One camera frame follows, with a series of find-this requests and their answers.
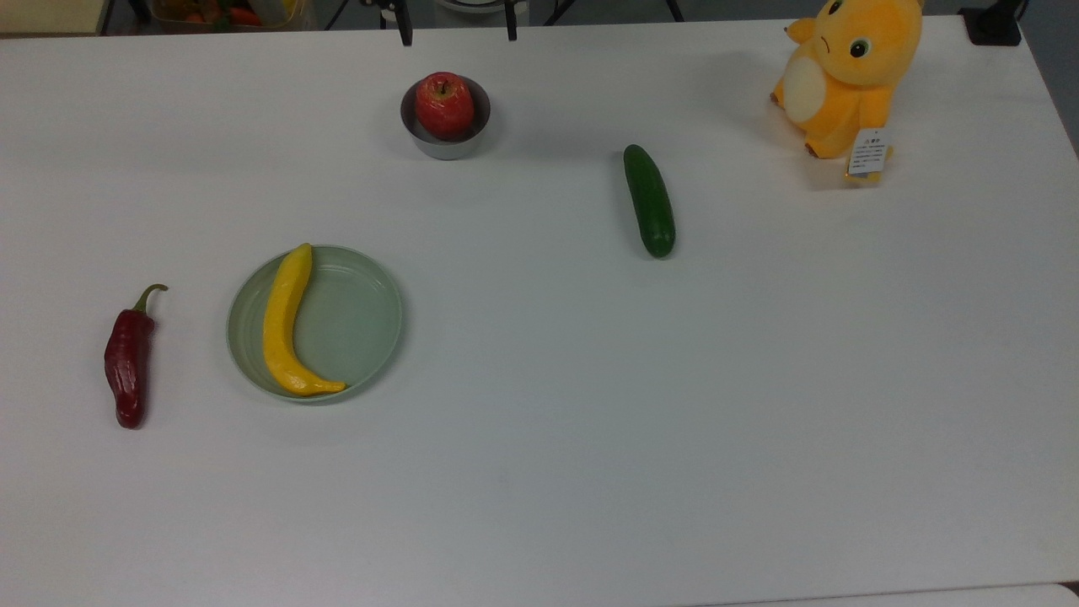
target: white label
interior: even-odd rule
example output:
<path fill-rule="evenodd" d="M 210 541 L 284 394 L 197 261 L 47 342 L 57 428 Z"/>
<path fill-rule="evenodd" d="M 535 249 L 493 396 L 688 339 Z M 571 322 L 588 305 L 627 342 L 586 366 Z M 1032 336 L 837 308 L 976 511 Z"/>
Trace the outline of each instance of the white label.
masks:
<path fill-rule="evenodd" d="M 884 161 L 888 156 L 888 146 L 891 144 L 891 134 L 887 128 L 862 128 L 855 138 L 855 148 L 850 150 L 850 161 L 847 173 L 865 175 L 884 170 Z"/>

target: chili pepper stem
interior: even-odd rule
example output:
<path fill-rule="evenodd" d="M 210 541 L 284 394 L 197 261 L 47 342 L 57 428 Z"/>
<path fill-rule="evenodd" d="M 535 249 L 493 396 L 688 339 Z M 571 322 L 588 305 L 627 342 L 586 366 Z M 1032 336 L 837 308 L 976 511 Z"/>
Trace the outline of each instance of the chili pepper stem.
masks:
<path fill-rule="evenodd" d="M 146 290 L 142 291 L 142 296 L 139 296 L 138 303 L 136 303 L 135 307 L 132 308 L 132 311 L 135 311 L 136 313 L 144 313 L 145 314 L 146 313 L 146 300 L 150 298 L 150 293 L 151 292 L 153 292 L 154 290 L 158 290 L 158 289 L 168 290 L 168 287 L 165 286 L 165 285 L 163 285 L 163 284 L 151 284 L 150 286 L 146 287 Z"/>

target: red apple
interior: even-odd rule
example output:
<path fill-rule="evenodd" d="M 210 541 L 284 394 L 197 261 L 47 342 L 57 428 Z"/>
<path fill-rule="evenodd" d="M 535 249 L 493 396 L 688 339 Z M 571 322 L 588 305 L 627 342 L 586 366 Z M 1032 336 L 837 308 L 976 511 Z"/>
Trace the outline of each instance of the red apple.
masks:
<path fill-rule="evenodd" d="M 415 89 L 415 116 L 439 139 L 464 135 L 476 115 L 468 84 L 455 73 L 436 71 L 420 81 Z"/>

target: tag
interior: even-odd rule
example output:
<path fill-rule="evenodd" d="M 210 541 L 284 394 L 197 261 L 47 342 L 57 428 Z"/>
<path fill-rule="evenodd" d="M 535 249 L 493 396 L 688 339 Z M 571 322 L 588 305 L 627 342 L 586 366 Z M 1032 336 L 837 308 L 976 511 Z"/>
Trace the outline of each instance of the tag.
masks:
<path fill-rule="evenodd" d="M 879 181 L 884 161 L 891 152 L 891 133 L 884 128 L 862 128 L 847 161 L 846 178 L 851 181 Z"/>

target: banana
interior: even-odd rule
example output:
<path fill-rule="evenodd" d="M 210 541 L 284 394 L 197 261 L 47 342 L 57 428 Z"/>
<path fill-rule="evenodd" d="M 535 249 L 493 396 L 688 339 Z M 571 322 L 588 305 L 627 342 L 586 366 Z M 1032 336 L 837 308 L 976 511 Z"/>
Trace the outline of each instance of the banana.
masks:
<path fill-rule="evenodd" d="M 327 382 L 303 367 L 292 347 L 296 313 L 311 278 L 312 261 L 313 251 L 308 243 L 282 259 L 262 321 L 262 357 L 267 368 L 282 388 L 299 397 L 332 395 L 345 388 L 343 383 Z"/>

